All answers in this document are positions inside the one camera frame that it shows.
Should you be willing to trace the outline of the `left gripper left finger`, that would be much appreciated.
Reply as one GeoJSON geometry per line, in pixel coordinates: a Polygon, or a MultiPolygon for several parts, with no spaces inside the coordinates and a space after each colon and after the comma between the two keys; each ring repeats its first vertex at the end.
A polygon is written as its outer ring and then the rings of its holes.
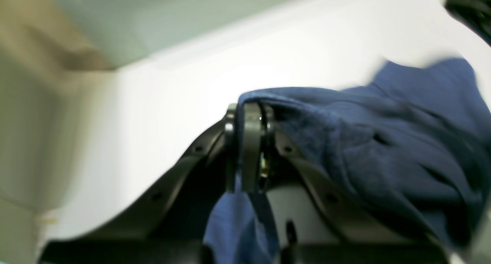
{"type": "Polygon", "coordinates": [[[196,138],[128,208],[88,234],[50,241],[40,264],[213,264],[203,243],[219,198],[235,189],[237,105],[196,138]]]}

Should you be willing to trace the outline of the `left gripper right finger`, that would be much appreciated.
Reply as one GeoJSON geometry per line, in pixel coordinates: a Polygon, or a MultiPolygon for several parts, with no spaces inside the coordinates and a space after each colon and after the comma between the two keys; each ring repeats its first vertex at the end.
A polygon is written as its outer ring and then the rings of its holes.
{"type": "Polygon", "coordinates": [[[268,200],[276,264],[447,264],[430,240],[382,225],[307,161],[265,104],[243,106],[242,190],[268,200]]]}

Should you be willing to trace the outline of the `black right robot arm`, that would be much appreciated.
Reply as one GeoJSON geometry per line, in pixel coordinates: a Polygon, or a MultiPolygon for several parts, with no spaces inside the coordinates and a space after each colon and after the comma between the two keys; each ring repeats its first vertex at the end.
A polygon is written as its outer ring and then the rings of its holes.
{"type": "Polygon", "coordinates": [[[445,0],[444,8],[491,45],[491,0],[445,0]]]}

